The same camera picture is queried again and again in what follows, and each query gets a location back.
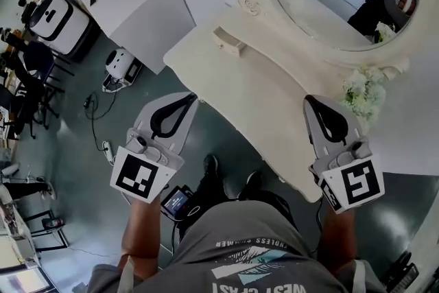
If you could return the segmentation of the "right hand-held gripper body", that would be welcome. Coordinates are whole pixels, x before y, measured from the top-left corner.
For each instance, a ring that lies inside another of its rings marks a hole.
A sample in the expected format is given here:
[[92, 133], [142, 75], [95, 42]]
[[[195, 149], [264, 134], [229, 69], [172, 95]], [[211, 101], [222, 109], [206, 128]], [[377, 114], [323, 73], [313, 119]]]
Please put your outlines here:
[[309, 171], [336, 214], [384, 194], [380, 158], [372, 153], [367, 139], [358, 139], [316, 159]]

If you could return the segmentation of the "cream dressing table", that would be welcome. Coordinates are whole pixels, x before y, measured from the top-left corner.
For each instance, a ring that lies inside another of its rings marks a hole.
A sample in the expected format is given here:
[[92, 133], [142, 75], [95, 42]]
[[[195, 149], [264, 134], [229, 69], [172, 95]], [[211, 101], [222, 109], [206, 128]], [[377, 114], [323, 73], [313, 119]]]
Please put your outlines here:
[[[216, 27], [246, 44], [240, 57], [216, 45]], [[356, 47], [312, 34], [279, 0], [233, 0], [198, 19], [164, 61], [312, 203], [322, 192], [309, 171], [315, 154], [305, 96], [338, 102], [354, 69], [383, 69], [386, 98], [367, 133], [373, 154], [385, 172], [439, 175], [439, 0], [419, 0], [408, 26], [391, 40]]]

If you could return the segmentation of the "small cream drawer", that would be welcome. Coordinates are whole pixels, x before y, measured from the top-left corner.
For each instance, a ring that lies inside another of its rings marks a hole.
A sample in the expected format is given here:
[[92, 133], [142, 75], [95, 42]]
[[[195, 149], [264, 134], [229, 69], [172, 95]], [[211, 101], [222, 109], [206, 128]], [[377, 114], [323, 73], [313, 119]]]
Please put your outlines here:
[[222, 27], [213, 30], [213, 40], [216, 45], [230, 55], [240, 57], [246, 44], [238, 38], [226, 32]]

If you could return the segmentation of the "person's right forearm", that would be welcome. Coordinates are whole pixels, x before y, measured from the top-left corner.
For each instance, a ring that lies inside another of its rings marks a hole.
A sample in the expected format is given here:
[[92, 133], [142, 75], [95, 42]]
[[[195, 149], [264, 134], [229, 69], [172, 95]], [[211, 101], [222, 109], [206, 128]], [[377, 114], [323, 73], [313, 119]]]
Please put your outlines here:
[[354, 261], [357, 256], [355, 211], [336, 214], [329, 209], [318, 244], [317, 260], [331, 273]]

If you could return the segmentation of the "vase of white flowers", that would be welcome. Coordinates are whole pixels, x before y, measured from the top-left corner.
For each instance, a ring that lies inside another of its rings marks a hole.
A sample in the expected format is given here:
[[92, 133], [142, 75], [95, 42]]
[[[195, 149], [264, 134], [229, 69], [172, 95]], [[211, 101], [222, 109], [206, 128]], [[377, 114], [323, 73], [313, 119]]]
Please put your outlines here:
[[386, 98], [382, 85], [386, 80], [383, 69], [360, 67], [343, 82], [344, 97], [340, 104], [358, 118], [364, 134], [378, 121]]

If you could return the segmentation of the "white power strip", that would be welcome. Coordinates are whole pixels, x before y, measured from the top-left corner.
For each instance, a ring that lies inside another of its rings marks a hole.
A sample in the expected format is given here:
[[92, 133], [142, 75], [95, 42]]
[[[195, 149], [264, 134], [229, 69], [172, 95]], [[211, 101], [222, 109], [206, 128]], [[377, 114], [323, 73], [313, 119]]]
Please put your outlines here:
[[106, 160], [113, 166], [115, 162], [115, 157], [112, 153], [112, 148], [109, 141], [102, 142], [102, 150], [104, 152]]

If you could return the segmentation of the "person's left black shoe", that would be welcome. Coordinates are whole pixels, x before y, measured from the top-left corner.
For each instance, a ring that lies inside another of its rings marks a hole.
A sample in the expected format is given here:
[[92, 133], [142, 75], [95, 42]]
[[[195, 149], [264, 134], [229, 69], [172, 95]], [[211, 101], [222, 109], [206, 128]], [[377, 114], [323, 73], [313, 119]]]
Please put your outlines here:
[[204, 158], [204, 175], [210, 178], [219, 177], [219, 161], [214, 154], [207, 154]]

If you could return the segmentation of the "person's black shoe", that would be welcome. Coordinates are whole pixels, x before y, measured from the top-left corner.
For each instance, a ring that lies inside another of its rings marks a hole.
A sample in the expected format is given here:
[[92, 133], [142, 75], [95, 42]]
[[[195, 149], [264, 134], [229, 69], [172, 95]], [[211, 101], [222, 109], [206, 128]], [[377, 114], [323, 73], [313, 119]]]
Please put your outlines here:
[[207, 154], [204, 158], [204, 175], [210, 178], [219, 177], [219, 161], [214, 154]]
[[262, 190], [262, 177], [260, 171], [254, 171], [247, 178], [245, 187], [242, 190], [245, 198], [250, 199], [251, 196], [254, 196], [258, 191]]

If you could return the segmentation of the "small black screen device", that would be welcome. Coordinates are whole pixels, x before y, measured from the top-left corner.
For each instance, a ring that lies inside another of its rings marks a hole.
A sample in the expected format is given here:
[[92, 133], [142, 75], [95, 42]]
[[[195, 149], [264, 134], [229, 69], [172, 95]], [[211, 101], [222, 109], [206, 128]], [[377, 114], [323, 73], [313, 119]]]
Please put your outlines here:
[[162, 212], [171, 220], [180, 222], [195, 210], [193, 192], [187, 185], [175, 186], [161, 201]]

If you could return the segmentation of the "small round white robot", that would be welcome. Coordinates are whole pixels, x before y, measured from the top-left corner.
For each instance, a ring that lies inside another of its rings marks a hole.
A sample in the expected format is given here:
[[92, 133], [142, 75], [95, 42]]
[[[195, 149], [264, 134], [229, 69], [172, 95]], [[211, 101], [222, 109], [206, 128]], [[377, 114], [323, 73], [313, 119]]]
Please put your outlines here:
[[134, 83], [142, 67], [143, 63], [124, 48], [113, 50], [106, 60], [108, 78], [125, 86]]

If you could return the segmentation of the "person's black trousers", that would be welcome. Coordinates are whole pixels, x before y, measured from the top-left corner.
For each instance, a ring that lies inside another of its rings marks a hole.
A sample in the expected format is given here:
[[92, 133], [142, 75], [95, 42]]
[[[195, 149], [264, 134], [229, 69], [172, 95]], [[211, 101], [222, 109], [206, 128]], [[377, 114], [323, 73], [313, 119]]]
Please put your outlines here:
[[[232, 199], [226, 195], [223, 179], [224, 178], [219, 173], [218, 178], [210, 178], [204, 176], [203, 179], [200, 181], [200, 184], [198, 185], [198, 188], [192, 197], [195, 202], [195, 206], [199, 206], [200, 209], [198, 210], [198, 212], [195, 213], [195, 215], [191, 215], [177, 226], [180, 242], [186, 235], [189, 228], [206, 211], [218, 204], [232, 201]], [[251, 196], [250, 199], [248, 199], [245, 198], [242, 190], [237, 196], [238, 202], [253, 200], [268, 204], [271, 207], [274, 207], [297, 230], [297, 226], [291, 215], [291, 211], [289, 210], [289, 205], [280, 196], [272, 193], [271, 191], [262, 189], [261, 191], [258, 191], [254, 196]]]

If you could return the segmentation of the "person's right black shoe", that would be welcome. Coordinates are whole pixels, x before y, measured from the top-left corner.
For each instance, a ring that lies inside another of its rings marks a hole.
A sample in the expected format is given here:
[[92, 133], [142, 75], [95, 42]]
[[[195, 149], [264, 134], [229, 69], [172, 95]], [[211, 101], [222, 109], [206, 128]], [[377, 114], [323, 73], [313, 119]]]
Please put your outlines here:
[[260, 171], [254, 171], [247, 178], [245, 187], [242, 190], [245, 198], [250, 199], [251, 196], [254, 196], [258, 191], [262, 190], [262, 177]]

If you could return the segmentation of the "white shelf desk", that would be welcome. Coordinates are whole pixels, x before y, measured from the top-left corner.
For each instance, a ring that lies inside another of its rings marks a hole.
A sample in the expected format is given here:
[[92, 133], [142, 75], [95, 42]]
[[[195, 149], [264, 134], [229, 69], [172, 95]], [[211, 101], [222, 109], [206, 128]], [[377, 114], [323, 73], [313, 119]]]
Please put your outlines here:
[[82, 0], [105, 35], [153, 73], [164, 55], [195, 26], [185, 0]]

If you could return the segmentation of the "dark blue chair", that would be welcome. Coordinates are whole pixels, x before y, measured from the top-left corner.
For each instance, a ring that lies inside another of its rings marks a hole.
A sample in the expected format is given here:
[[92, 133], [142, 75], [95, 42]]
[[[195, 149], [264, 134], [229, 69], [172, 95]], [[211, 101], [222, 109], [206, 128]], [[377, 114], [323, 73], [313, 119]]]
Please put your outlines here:
[[60, 52], [51, 49], [46, 44], [39, 41], [31, 41], [27, 44], [27, 50], [23, 54], [23, 59], [25, 66], [30, 71], [36, 71], [38, 73], [38, 78], [45, 87], [45, 95], [40, 104], [44, 106], [46, 110], [50, 111], [56, 118], [59, 118], [59, 114], [50, 107], [49, 103], [56, 93], [64, 93], [64, 91], [57, 86], [53, 86], [49, 81], [60, 81], [52, 75], [54, 69], [74, 77], [75, 74], [73, 72], [63, 67], [58, 62], [60, 61], [68, 65], [71, 63]]

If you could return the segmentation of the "person's grey t-shirt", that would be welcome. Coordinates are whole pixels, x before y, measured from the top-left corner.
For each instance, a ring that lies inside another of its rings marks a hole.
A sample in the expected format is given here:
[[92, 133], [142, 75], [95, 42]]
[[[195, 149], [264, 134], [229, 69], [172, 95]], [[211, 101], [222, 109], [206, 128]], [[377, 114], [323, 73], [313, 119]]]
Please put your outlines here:
[[171, 263], [148, 279], [93, 268], [86, 293], [386, 293], [370, 264], [331, 273], [274, 207], [225, 202], [189, 228]]

